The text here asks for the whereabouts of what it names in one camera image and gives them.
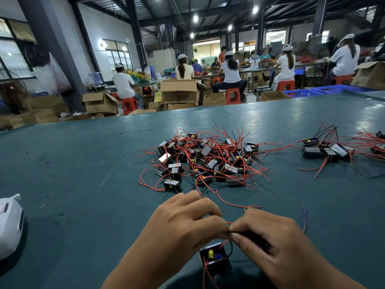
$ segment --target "white cap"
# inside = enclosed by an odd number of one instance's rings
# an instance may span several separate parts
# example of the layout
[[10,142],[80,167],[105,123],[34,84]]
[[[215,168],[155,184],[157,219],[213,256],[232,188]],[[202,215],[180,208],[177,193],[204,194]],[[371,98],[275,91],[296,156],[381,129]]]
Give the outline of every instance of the white cap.
[[286,45],[282,51],[290,51],[293,50],[293,47],[291,45]]
[[354,37],[355,37],[354,33],[349,33],[349,34],[345,35],[345,37],[342,40],[350,40]]

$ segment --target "yellow shirt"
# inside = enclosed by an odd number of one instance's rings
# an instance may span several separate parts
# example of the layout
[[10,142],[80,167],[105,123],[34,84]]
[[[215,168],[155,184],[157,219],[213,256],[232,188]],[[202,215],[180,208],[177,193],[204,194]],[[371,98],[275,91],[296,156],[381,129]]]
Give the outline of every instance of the yellow shirt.
[[[183,64],[184,66],[184,80],[190,80],[194,77],[194,68],[191,65],[188,64]],[[180,73],[178,70],[178,67],[175,68],[175,73],[176,73],[176,78],[177,79],[182,79],[180,77]]]

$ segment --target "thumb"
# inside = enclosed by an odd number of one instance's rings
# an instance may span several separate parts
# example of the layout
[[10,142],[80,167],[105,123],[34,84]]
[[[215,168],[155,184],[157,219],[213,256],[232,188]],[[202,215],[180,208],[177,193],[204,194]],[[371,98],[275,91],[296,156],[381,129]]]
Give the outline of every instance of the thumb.
[[238,233],[232,233],[230,240],[232,240],[241,251],[263,271],[269,267],[269,264],[272,262],[271,257],[250,239]]

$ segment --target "black hair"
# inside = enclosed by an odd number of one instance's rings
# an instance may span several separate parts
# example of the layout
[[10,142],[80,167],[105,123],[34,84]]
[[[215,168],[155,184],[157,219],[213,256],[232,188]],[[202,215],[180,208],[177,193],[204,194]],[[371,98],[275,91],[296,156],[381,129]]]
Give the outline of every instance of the black hair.
[[352,59],[356,55],[356,45],[354,44],[353,38],[343,41],[344,45],[347,45],[350,49],[350,53],[352,54]]
[[183,64],[187,64],[187,58],[183,57],[179,59],[178,62],[179,62],[178,70],[179,70],[180,77],[184,79],[185,68]]
[[230,70],[237,71],[238,70],[238,63],[236,60],[233,59],[233,55],[227,55],[224,56],[224,59],[227,61],[227,67]]
[[283,51],[283,53],[285,53],[286,56],[288,57],[289,69],[292,69],[294,67],[293,51],[292,50],[288,50],[288,51]]

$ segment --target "yellow capacitor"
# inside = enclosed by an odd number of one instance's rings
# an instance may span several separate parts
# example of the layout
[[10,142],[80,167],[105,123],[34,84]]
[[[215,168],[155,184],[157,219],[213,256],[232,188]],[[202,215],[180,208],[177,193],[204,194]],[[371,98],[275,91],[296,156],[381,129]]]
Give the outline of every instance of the yellow capacitor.
[[214,258],[214,251],[212,249],[209,250],[209,259]]

